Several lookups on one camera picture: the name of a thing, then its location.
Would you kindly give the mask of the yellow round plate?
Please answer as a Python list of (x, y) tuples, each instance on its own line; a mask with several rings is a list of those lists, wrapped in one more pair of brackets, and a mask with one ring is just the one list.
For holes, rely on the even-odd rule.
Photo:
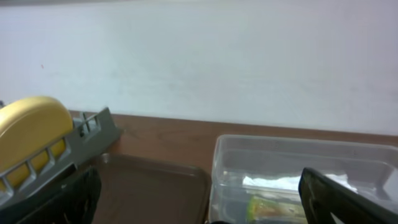
[(1, 172), (72, 130), (69, 111), (55, 98), (24, 98), (1, 108)]

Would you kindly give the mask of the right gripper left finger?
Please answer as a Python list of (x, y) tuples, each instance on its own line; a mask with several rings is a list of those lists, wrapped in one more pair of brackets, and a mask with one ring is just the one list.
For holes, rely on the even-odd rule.
[(100, 175), (97, 169), (88, 167), (2, 209), (1, 224), (91, 223), (100, 193)]

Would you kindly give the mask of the white napkin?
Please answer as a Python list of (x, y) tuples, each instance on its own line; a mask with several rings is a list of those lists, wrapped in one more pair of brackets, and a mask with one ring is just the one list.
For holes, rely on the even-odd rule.
[[(346, 174), (343, 175), (335, 175), (335, 174), (326, 174), (327, 178), (335, 181), (336, 183), (350, 189), (353, 192), (358, 192), (356, 187), (351, 186), (348, 183), (348, 176)], [(251, 178), (246, 176), (243, 179), (244, 186), (250, 187), (265, 187), (265, 188), (273, 188), (273, 189), (282, 189), (282, 190), (298, 190), (299, 182), (301, 176), (295, 177), (281, 177), (279, 179), (264, 179), (264, 178)]]

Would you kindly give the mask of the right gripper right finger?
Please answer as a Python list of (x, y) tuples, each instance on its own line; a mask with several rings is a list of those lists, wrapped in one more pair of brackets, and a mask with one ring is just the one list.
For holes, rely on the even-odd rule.
[(352, 192), (319, 171), (304, 168), (298, 192), (307, 222), (395, 224), (397, 214)]

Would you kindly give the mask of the green plastic wrapper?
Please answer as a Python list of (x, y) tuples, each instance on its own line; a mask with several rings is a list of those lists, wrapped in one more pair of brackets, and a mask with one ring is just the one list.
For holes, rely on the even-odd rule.
[(253, 196), (246, 209), (247, 223), (308, 223), (298, 203)]

